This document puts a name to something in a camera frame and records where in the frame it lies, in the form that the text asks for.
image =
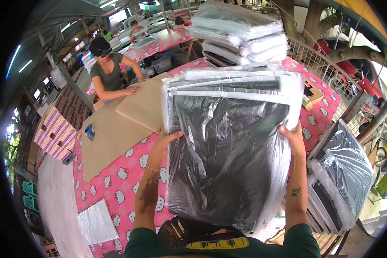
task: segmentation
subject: yellow print on shirt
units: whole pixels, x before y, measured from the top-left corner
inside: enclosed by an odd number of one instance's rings
[[[216,250],[216,249],[238,249],[244,248],[249,245],[248,239],[244,237],[237,237],[225,240],[213,240],[213,241],[198,241],[186,245],[188,249],[195,250]]]

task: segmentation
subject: pink tablecloth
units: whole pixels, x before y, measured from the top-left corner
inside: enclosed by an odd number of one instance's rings
[[[312,111],[301,108],[300,120],[305,136],[305,148],[307,152],[310,152],[319,141],[320,135],[331,122],[333,113],[337,110],[337,106],[340,103],[340,97],[317,76],[293,59],[287,58],[282,62],[282,65],[285,68],[296,69],[324,93],[325,101],[315,104]],[[169,74],[174,76],[183,69],[203,67],[208,67],[208,64],[203,58],[200,58],[171,70]],[[144,172],[141,161],[149,157],[149,152],[157,137],[158,135],[153,133],[146,139],[141,140],[127,153],[105,168],[98,176],[85,184],[82,170],[82,147],[80,144],[82,132],[78,131],[74,150],[77,158],[73,161],[77,210],[81,212],[99,200],[106,199],[111,217],[119,233],[118,240],[90,246],[95,258],[100,258],[102,254],[108,251],[123,253],[130,230],[132,229],[135,193]],[[164,161],[161,168],[161,182],[159,182],[157,213],[154,219],[157,229],[164,221],[173,217],[163,205],[167,183],[166,167],[166,162]]]
[[[157,40],[151,42],[141,48],[135,49],[133,46],[129,47],[129,49],[123,54],[126,57],[129,57],[136,63],[140,62],[142,59],[150,57],[151,55],[164,51],[166,49],[172,48],[191,40],[191,34],[186,28],[178,28],[178,29],[165,29],[163,31],[152,34],[153,37],[156,37]],[[124,71],[127,66],[120,65],[120,71]],[[90,96],[95,92],[93,83],[90,82],[87,94]]]

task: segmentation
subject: bracelet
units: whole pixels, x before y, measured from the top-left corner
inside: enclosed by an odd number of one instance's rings
[[[159,168],[151,168],[149,166],[146,166],[145,169],[150,169],[152,172],[159,172]]]

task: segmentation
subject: black cap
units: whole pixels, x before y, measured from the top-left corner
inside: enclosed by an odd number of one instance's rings
[[[102,55],[103,50],[107,50],[110,47],[111,45],[103,37],[98,37],[90,43],[89,50],[94,56],[99,57]]]

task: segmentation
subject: plastic chair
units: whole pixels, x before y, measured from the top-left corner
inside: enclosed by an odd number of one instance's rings
[[[31,210],[34,210],[34,211],[40,213],[40,211],[38,209],[36,209],[36,207],[35,207],[35,202],[34,202],[34,199],[32,196],[26,196],[26,195],[23,196],[23,203],[24,203],[24,206],[26,208],[29,208]]]
[[[35,183],[33,183],[31,180],[29,180],[29,182],[26,182],[26,181],[23,181],[23,192],[27,193],[27,194],[30,194],[31,196],[33,197],[36,197],[37,198],[37,194],[34,193],[33,191],[33,185]]]

